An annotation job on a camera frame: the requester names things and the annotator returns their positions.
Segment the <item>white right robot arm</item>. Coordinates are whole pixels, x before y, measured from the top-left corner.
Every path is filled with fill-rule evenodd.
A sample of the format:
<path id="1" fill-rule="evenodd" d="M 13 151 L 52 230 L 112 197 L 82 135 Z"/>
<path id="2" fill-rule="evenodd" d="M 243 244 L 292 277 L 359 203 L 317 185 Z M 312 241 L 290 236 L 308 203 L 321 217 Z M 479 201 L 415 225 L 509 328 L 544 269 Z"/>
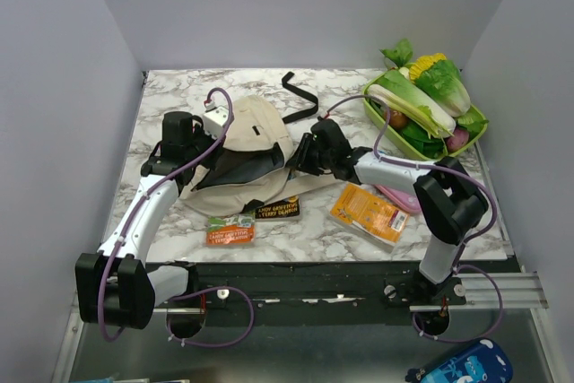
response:
<path id="1" fill-rule="evenodd" d="M 483 184 L 471 178 L 460 162 L 445 157 L 435 163 L 417 163 L 353 147 L 332 119 L 318 121 L 301 138 L 287 166 L 314 176 L 328 173 L 357 185 L 390 187 L 415 196 L 431 233 L 413 280 L 414 297 L 431 304 L 445 293 L 444 282 L 453 274 L 465 244 L 494 203 Z"/>

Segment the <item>yellow orange paperback book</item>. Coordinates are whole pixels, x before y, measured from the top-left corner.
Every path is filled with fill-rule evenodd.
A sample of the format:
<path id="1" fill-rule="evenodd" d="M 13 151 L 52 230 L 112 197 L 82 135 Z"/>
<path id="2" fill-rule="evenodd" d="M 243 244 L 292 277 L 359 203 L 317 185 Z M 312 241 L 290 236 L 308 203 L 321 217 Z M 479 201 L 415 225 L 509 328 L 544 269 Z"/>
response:
<path id="1" fill-rule="evenodd" d="M 367 190 L 348 184 L 330 210 L 335 221 L 373 245 L 392 249 L 410 215 Z"/>

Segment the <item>169-Storey Treehouse book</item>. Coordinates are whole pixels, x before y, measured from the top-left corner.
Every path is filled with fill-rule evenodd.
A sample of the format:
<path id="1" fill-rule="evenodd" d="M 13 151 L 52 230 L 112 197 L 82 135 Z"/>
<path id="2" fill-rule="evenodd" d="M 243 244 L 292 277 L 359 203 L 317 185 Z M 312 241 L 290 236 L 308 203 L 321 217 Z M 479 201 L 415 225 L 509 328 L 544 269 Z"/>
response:
<path id="1" fill-rule="evenodd" d="M 255 217 L 260 221 L 290 220 L 300 216 L 300 199 L 292 196 L 255 210 Z"/>

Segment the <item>cream canvas backpack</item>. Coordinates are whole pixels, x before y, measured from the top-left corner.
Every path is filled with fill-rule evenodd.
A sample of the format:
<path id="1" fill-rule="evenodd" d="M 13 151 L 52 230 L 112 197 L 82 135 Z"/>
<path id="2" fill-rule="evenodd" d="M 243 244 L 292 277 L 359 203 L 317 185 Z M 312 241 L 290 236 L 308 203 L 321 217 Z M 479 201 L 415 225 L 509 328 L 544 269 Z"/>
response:
<path id="1" fill-rule="evenodd" d="M 179 196 L 184 204 L 205 216 L 230 216 L 340 182 L 331 174 L 313 176 L 287 166 L 295 153 L 287 126 L 318 111 L 317 96 L 291 85 L 293 76 L 293 72 L 283 76 L 283 88 L 311 102 L 312 107 L 283 117 L 262 96 L 234 101 L 234 120 L 222 152 L 212 167 L 196 169 Z"/>

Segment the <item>78-Storey Treehouse book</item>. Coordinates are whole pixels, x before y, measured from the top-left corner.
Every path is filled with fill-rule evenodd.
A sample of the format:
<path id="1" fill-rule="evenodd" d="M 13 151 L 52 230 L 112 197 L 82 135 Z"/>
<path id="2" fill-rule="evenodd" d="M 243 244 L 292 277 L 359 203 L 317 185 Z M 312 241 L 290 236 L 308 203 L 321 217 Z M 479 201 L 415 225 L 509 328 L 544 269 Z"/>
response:
<path id="1" fill-rule="evenodd" d="M 255 238 L 255 221 L 254 212 L 209 217 L 205 243 L 213 247 L 250 244 Z"/>

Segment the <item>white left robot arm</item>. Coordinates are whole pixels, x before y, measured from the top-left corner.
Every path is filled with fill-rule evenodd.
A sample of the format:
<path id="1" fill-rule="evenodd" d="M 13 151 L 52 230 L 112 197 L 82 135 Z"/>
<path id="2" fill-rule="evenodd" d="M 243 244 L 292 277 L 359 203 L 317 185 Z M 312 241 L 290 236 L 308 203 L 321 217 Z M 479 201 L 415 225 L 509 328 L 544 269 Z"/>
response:
<path id="1" fill-rule="evenodd" d="M 196 116 L 184 111 L 165 114 L 161 140 L 140 170 L 132 203 L 97 252 L 83 253 L 74 272 L 80 317 L 101 327 L 143 329 L 154 309 L 174 300 L 192 305 L 197 282 L 181 265 L 147 270 L 152 241 L 168 210 L 191 182 L 198 165 L 209 166 L 221 153 L 232 111 L 208 103 Z"/>

